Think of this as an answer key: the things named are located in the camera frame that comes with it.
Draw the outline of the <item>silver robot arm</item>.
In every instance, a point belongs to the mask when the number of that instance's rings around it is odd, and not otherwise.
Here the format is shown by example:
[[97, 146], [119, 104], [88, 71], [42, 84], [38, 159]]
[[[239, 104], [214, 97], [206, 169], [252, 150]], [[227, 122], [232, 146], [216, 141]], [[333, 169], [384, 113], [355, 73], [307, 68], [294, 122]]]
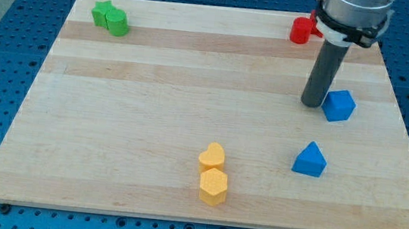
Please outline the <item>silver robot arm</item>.
[[316, 27], [342, 48], [371, 47], [387, 31], [395, 0], [317, 0]]

